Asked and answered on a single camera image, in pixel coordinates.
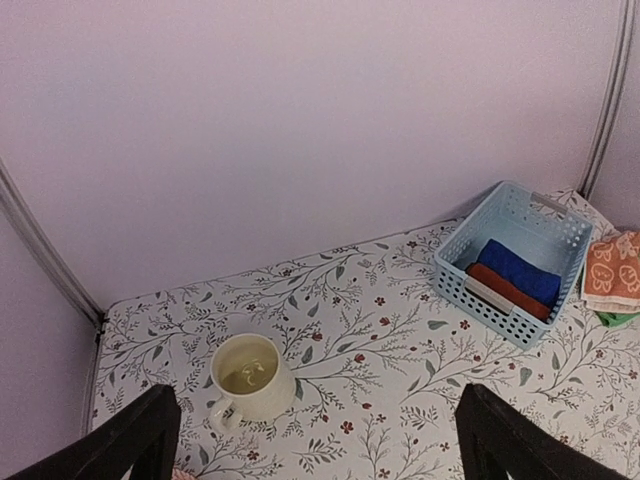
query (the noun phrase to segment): mug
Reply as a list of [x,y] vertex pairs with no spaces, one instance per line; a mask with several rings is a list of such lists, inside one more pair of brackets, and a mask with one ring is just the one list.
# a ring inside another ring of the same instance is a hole
[[222,395],[209,422],[221,434],[242,420],[273,420],[295,399],[295,377],[282,355],[270,339],[254,333],[234,335],[220,345],[211,358],[211,379]]

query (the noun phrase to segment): light blue storage bin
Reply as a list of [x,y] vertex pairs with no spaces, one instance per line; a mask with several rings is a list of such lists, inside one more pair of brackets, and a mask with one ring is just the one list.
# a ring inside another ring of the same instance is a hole
[[[436,250],[435,290],[528,350],[558,321],[585,261],[592,230],[588,220],[559,203],[515,183],[502,182]],[[492,238],[527,262],[562,278],[549,324],[465,273]]]

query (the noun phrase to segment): wall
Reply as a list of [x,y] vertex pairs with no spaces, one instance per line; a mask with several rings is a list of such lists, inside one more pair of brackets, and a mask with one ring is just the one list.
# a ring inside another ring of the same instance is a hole
[[0,3],[0,153],[103,306],[577,185],[617,2]]
[[618,117],[591,202],[614,225],[640,229],[640,14]]
[[0,478],[81,436],[94,330],[0,211]]

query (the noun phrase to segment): green cloth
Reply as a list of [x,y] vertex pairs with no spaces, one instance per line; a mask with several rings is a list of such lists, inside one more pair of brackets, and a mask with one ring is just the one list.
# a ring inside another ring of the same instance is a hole
[[640,313],[605,313],[596,312],[598,318],[605,327],[619,327],[636,317],[640,317]]

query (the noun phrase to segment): white floral tablecloth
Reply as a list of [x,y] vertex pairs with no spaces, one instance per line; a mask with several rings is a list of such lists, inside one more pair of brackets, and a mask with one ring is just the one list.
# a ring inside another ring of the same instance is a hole
[[[552,195],[611,225],[573,191]],[[202,479],[461,479],[453,410],[484,383],[561,441],[640,478],[640,332],[602,327],[574,293],[523,352],[439,298],[432,253],[448,221],[111,308],[94,428],[150,385],[182,408],[176,464]],[[230,335],[280,345],[297,400],[274,424],[217,436],[209,359]]]

